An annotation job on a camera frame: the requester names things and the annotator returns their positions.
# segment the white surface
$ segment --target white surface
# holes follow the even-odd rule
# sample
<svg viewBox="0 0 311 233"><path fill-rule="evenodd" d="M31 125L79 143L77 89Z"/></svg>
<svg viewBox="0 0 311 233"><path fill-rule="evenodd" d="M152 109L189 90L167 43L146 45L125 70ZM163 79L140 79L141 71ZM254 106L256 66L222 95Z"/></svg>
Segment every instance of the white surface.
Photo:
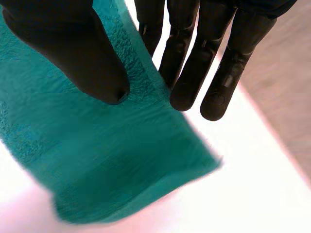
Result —
<svg viewBox="0 0 311 233"><path fill-rule="evenodd" d="M157 66L168 33L166 24L155 53ZM311 232L311 191L241 88L220 121L208 122L199 115L218 62L213 64L194 108L186 115L223 156L222 169L111 226L71 226L54 217L49 194L19 168L0 144L0 233Z"/></svg>

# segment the teal towel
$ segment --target teal towel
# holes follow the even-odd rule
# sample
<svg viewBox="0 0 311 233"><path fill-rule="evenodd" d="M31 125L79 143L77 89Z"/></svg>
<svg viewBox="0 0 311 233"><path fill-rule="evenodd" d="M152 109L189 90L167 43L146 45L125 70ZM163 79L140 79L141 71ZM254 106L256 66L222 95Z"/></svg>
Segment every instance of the teal towel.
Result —
<svg viewBox="0 0 311 233"><path fill-rule="evenodd" d="M71 223L120 220L220 164L170 106L125 3L94 9L130 78L117 106L79 92L0 19L0 137Z"/></svg>

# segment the fabric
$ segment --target fabric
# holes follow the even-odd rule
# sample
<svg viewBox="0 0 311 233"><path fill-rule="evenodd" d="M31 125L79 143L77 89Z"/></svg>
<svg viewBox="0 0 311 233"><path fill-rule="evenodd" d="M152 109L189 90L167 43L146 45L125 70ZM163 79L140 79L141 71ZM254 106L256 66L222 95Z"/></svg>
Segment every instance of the fabric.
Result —
<svg viewBox="0 0 311 233"><path fill-rule="evenodd" d="M78 91L0 19L0 137L58 217L80 224L130 216L220 165L170 106L124 2L94 9L130 78L120 105Z"/></svg>
<svg viewBox="0 0 311 233"><path fill-rule="evenodd" d="M285 14L297 0L233 0L235 5L245 11L254 12L270 18Z"/></svg>

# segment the wooden floor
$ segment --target wooden floor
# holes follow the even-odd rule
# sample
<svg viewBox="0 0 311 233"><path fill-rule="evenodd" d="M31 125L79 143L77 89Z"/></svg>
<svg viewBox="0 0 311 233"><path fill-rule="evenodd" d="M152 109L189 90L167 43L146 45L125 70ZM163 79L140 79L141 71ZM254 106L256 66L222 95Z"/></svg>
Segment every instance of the wooden floor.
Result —
<svg viewBox="0 0 311 233"><path fill-rule="evenodd" d="M224 51L226 38L221 47ZM299 0L257 46L241 80L311 178L311 1Z"/></svg>

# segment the black robotic finger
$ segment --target black robotic finger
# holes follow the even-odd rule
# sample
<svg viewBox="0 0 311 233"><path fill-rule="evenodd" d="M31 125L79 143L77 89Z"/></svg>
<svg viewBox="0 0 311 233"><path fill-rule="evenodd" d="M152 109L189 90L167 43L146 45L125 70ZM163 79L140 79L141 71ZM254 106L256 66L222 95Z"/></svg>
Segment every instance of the black robotic finger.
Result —
<svg viewBox="0 0 311 233"><path fill-rule="evenodd" d="M159 69L164 81L172 88L179 77L192 38L199 0L168 0L171 32Z"/></svg>
<svg viewBox="0 0 311 233"><path fill-rule="evenodd" d="M224 56L201 105L205 119L217 121L223 117L256 45L275 23L276 18L237 10Z"/></svg>
<svg viewBox="0 0 311 233"><path fill-rule="evenodd" d="M82 92L108 104L129 93L126 70L92 0L0 0L11 31L57 66Z"/></svg>
<svg viewBox="0 0 311 233"><path fill-rule="evenodd" d="M235 11L219 0L201 0L197 38L170 98L176 110L192 107Z"/></svg>
<svg viewBox="0 0 311 233"><path fill-rule="evenodd" d="M160 41L165 0L135 0L139 34L151 56Z"/></svg>

